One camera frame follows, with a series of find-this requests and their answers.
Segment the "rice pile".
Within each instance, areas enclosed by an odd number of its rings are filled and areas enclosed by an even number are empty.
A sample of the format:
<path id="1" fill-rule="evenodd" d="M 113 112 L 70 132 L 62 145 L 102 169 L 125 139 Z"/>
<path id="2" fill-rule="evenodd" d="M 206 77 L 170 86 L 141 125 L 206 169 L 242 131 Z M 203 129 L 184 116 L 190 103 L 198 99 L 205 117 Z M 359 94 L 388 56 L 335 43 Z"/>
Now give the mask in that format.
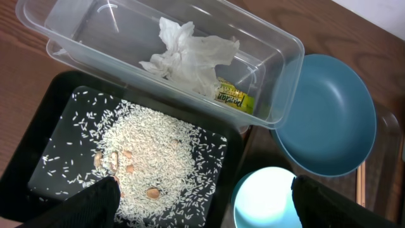
<path id="1" fill-rule="evenodd" d="M 79 87 L 28 182 L 43 202 L 66 200 L 105 177 L 120 188 L 127 227 L 206 227 L 228 148 L 220 134 Z"/>

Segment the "green yellow snack wrapper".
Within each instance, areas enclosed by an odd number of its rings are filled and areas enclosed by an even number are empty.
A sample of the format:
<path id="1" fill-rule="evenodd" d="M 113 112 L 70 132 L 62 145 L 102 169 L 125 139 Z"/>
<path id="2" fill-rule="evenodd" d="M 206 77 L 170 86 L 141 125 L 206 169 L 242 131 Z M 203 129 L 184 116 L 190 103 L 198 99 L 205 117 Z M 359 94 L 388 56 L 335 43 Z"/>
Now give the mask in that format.
<path id="1" fill-rule="evenodd" d="M 239 111 L 253 114 L 255 104 L 255 99 L 253 97 L 237 90 L 234 85 L 223 78 L 219 78 L 218 80 L 220 82 L 220 87 L 215 96 L 217 101 L 225 103 Z"/>

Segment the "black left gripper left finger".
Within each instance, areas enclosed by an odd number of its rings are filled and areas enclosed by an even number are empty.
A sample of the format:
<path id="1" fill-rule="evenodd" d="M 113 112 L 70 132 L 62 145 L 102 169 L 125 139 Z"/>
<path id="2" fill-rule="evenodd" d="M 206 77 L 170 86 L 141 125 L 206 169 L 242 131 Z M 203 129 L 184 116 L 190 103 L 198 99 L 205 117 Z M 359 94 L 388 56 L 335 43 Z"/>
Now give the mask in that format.
<path id="1" fill-rule="evenodd" d="M 20 227 L 110 228 L 114 226 L 120 196 L 118 182 L 105 177 Z"/>

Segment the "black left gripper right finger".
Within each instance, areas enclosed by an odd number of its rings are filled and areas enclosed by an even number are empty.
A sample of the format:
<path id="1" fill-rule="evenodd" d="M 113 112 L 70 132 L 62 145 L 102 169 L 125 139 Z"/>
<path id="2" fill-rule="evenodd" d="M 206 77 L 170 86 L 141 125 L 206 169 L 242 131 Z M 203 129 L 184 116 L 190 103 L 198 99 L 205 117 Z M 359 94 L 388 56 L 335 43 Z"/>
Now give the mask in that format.
<path id="1" fill-rule="evenodd" d="M 320 182 L 300 175 L 291 185 L 292 200 L 304 228 L 398 228 Z"/>

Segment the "white paper napkin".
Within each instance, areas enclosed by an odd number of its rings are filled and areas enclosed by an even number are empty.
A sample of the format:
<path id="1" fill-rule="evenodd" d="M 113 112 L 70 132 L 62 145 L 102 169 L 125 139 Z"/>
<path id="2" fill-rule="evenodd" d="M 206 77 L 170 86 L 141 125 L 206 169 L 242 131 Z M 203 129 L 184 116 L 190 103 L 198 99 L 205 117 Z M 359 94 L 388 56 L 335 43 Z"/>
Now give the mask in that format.
<path id="1" fill-rule="evenodd" d="M 143 69 L 213 99 L 220 87 L 215 66 L 230 65 L 240 42 L 216 35 L 195 37 L 192 22 L 179 25 L 161 17 L 159 28 L 166 51 L 141 61 Z"/>

